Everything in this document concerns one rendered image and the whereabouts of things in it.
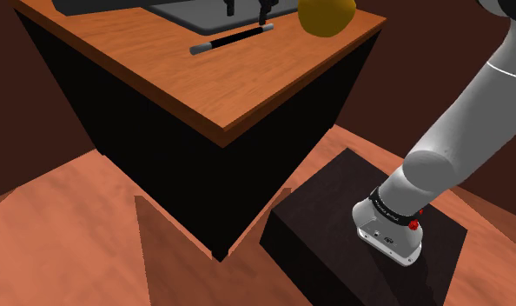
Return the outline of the grey flat tray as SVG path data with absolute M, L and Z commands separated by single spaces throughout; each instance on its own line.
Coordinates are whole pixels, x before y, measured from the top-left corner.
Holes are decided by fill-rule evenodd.
M 235 13 L 227 15 L 223 0 L 190 0 L 145 7 L 145 10 L 203 36 L 259 22 L 259 0 L 235 0 Z

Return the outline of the black pen with grey ends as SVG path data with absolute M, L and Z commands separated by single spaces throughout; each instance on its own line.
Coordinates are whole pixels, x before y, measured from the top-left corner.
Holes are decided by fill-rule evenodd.
M 262 26 L 255 27 L 250 30 L 244 30 L 241 32 L 237 32 L 235 34 L 217 38 L 215 40 L 212 40 L 212 41 L 209 41 L 206 43 L 194 45 L 189 48 L 189 53 L 192 56 L 195 56 L 195 55 L 198 55 L 200 53 L 203 53 L 203 52 L 206 52 L 206 51 L 209 51 L 212 49 L 220 48 L 227 44 L 235 43 L 235 42 L 241 41 L 243 39 L 247 39 L 249 37 L 259 35 L 265 31 L 270 31 L 273 28 L 274 28 L 274 25 L 272 23 L 268 23 L 268 24 L 265 24 Z

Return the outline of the yellow round fruit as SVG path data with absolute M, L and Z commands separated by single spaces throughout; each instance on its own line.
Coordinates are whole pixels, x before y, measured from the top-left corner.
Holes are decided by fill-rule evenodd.
M 354 0 L 298 0 L 298 18 L 307 33 L 333 37 L 353 20 L 356 8 Z

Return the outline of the black desk with wooden top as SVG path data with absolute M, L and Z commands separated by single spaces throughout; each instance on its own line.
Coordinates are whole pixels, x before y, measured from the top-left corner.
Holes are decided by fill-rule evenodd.
M 140 8 L 8 1 L 96 149 L 216 260 L 333 127 L 385 23 L 357 10 L 319 38 L 291 13 L 194 56 L 201 35 Z

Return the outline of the dark grey flat slab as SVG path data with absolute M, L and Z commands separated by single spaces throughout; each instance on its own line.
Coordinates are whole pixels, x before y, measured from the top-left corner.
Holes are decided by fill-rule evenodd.
M 167 3 L 168 0 L 51 0 L 65 16 L 76 16 L 111 10 L 124 10 Z

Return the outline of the dark robot stand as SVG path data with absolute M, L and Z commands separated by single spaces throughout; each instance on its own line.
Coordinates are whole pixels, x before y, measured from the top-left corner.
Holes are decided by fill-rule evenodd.
M 403 267 L 364 242 L 353 206 L 386 174 L 343 150 L 269 214 L 260 244 L 313 306 L 443 306 L 466 229 L 427 205 L 423 248 Z

